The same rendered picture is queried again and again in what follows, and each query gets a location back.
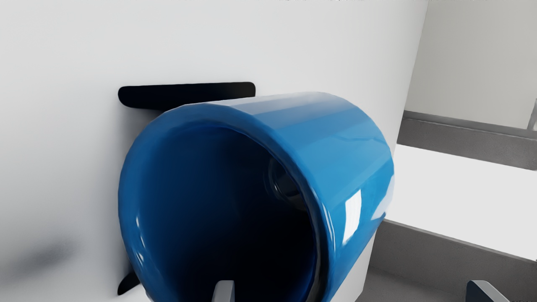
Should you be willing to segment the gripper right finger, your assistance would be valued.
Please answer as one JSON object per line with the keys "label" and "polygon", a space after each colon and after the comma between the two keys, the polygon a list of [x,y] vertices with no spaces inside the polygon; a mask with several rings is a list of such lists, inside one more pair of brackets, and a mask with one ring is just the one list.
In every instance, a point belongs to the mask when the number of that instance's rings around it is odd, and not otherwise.
{"label": "gripper right finger", "polygon": [[467,302],[510,302],[491,283],[470,280],[467,283]]}

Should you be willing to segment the blue faceted mug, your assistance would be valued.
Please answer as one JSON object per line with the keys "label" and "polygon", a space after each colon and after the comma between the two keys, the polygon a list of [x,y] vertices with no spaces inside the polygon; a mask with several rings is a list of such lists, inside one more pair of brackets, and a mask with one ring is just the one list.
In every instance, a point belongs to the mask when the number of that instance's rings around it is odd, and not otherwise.
{"label": "blue faceted mug", "polygon": [[394,185],[381,130],[310,92],[182,105],[127,153],[118,214],[152,302],[330,302],[381,224]]}

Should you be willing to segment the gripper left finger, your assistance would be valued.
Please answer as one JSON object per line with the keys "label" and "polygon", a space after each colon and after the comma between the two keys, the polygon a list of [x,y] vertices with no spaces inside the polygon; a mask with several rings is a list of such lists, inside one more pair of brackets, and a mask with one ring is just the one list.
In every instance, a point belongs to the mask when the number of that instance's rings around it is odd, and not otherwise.
{"label": "gripper left finger", "polygon": [[235,302],[235,283],[233,280],[217,282],[213,292],[213,302]]}

